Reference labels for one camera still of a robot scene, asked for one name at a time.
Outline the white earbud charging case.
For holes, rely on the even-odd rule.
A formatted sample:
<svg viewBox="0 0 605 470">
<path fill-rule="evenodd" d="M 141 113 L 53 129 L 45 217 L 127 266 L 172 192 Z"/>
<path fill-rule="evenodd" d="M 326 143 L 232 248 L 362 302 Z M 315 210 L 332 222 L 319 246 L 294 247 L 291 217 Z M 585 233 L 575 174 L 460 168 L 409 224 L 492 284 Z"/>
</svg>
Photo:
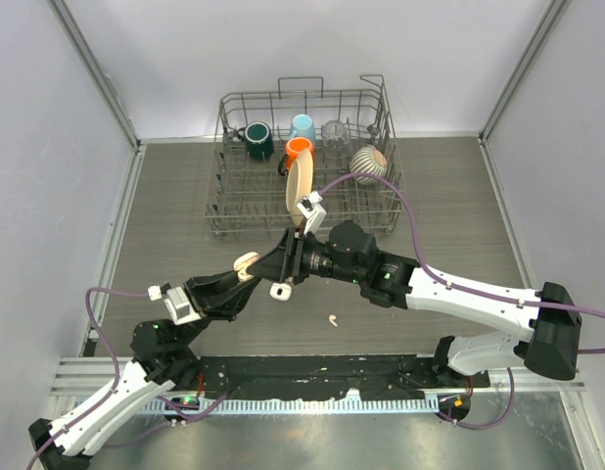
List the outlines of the white earbud charging case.
<svg viewBox="0 0 605 470">
<path fill-rule="evenodd" d="M 269 295 L 275 301 L 287 302 L 292 295 L 292 286 L 288 283 L 273 283 Z"/>
</svg>

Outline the pink earbud charging case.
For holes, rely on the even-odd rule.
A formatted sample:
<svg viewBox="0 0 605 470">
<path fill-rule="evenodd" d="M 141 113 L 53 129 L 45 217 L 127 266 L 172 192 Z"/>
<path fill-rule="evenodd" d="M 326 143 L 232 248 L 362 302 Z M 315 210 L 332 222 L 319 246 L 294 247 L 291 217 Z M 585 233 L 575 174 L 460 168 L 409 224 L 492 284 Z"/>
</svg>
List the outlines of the pink earbud charging case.
<svg viewBox="0 0 605 470">
<path fill-rule="evenodd" d="M 259 259 L 259 253 L 248 252 L 238 257 L 233 263 L 233 270 L 236 272 L 238 280 L 240 282 L 246 282 L 253 278 L 248 273 L 249 267 Z"/>
</svg>

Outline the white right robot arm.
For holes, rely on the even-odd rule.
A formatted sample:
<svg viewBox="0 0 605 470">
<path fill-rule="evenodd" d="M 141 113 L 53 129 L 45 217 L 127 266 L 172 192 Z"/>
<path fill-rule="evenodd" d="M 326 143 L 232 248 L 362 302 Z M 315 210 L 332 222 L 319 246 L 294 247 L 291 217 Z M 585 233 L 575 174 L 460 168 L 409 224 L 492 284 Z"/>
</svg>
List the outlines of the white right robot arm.
<svg viewBox="0 0 605 470">
<path fill-rule="evenodd" d="M 440 339 L 431 372 L 445 387 L 519 365 L 559 381 L 577 374 L 582 319 L 560 284 L 546 282 L 534 291 L 429 274 L 413 258 L 380 250 L 375 237 L 352 221 L 335 226 L 325 241 L 288 229 L 249 272 L 294 285 L 311 275 L 340 280 L 357 285 L 361 297 L 376 306 L 440 312 L 490 327 L 480 336 Z"/>
</svg>

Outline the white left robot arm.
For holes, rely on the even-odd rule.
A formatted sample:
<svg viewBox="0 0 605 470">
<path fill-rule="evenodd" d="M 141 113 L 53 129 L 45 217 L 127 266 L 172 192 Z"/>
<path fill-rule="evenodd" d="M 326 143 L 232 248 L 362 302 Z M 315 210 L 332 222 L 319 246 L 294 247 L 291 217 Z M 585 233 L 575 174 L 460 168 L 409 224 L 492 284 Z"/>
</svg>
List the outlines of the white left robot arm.
<svg viewBox="0 0 605 470">
<path fill-rule="evenodd" d="M 166 392 L 190 389 L 201 371 L 191 343 L 214 321 L 234 320 L 258 283 L 254 276 L 231 270 L 192 277 L 179 287 L 149 287 L 144 297 L 163 302 L 169 316 L 135 327 L 133 357 L 125 365 L 114 358 L 113 378 L 84 403 L 62 418 L 39 418 L 29 426 L 35 449 L 31 461 L 45 469 L 86 469 L 143 405 Z"/>
</svg>

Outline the beige plate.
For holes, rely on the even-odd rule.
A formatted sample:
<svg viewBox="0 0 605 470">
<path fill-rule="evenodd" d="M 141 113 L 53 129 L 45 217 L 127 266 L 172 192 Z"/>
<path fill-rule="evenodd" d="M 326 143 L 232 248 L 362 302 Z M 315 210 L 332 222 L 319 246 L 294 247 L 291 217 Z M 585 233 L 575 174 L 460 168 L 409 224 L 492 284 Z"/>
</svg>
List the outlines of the beige plate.
<svg viewBox="0 0 605 470">
<path fill-rule="evenodd" d="M 295 226 L 303 222 L 303 215 L 297 207 L 297 202 L 311 193 L 313 174 L 313 155 L 309 150 L 304 150 L 292 163 L 286 185 L 286 209 Z"/>
</svg>

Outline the orange mug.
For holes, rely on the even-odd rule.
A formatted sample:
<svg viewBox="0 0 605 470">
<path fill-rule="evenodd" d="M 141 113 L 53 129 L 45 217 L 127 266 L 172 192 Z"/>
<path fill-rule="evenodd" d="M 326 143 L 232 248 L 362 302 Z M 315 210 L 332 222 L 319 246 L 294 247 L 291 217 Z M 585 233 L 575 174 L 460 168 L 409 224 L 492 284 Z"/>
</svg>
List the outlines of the orange mug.
<svg viewBox="0 0 605 470">
<path fill-rule="evenodd" d="M 281 176 L 285 176 L 296 158 L 305 150 L 309 150 L 314 155 L 315 147 L 311 140 L 306 137 L 294 137 L 285 145 L 284 155 L 279 162 L 277 172 Z"/>
</svg>

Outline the dark green mug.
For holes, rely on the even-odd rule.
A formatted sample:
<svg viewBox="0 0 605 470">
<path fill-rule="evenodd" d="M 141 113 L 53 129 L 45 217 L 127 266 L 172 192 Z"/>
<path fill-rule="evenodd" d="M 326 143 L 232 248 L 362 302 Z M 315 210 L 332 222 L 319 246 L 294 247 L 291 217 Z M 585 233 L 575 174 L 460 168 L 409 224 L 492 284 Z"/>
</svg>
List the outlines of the dark green mug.
<svg viewBox="0 0 605 470">
<path fill-rule="evenodd" d="M 253 121 L 236 131 L 237 137 L 244 142 L 251 160 L 269 161 L 274 153 L 274 143 L 269 126 L 262 121 Z"/>
</svg>

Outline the clear glass cup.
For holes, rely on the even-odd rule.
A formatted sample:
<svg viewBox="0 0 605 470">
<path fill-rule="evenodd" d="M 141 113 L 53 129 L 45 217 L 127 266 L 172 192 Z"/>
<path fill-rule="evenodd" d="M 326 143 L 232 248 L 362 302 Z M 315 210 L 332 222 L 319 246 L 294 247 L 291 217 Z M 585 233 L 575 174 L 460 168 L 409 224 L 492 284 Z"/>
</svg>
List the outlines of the clear glass cup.
<svg viewBox="0 0 605 470">
<path fill-rule="evenodd" d="M 344 158 L 350 147 L 347 126 L 338 119 L 331 119 L 321 127 L 321 137 L 324 156 L 338 160 Z"/>
</svg>

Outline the striped ceramic bowl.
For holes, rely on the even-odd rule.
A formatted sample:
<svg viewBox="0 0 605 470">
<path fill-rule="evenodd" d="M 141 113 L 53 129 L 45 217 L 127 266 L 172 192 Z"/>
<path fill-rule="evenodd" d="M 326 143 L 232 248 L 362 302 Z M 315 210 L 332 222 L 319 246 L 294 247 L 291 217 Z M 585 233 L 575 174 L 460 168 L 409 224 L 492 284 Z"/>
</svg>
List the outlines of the striped ceramic bowl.
<svg viewBox="0 0 605 470">
<path fill-rule="evenodd" d="M 364 186 L 377 182 L 371 175 L 385 177 L 388 169 L 388 161 L 384 154 L 372 145 L 361 147 L 350 159 L 349 170 L 351 173 L 366 173 L 366 176 L 357 176 L 355 180 Z"/>
</svg>

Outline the light blue mug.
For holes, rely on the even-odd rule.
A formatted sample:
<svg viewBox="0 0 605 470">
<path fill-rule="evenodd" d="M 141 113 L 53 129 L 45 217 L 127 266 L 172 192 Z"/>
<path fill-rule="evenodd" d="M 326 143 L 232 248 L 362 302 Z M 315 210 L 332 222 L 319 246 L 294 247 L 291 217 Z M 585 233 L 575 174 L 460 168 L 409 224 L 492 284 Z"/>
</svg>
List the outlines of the light blue mug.
<svg viewBox="0 0 605 470">
<path fill-rule="evenodd" d="M 293 117 L 290 126 L 289 139 L 303 137 L 315 144 L 315 127 L 312 118 L 306 114 L 298 114 Z"/>
</svg>

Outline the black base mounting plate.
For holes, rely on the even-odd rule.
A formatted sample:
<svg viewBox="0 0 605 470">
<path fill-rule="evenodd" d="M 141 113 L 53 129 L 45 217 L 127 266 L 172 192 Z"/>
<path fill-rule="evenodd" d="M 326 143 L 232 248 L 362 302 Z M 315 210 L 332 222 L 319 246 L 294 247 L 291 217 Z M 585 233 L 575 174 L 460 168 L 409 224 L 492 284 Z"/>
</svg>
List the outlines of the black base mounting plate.
<svg viewBox="0 0 605 470">
<path fill-rule="evenodd" d="M 467 379 L 432 362 L 416 354 L 203 356 L 181 388 L 209 399 L 325 401 L 350 390 L 363 400 L 410 400 L 426 390 L 490 385 L 486 372 Z"/>
</svg>

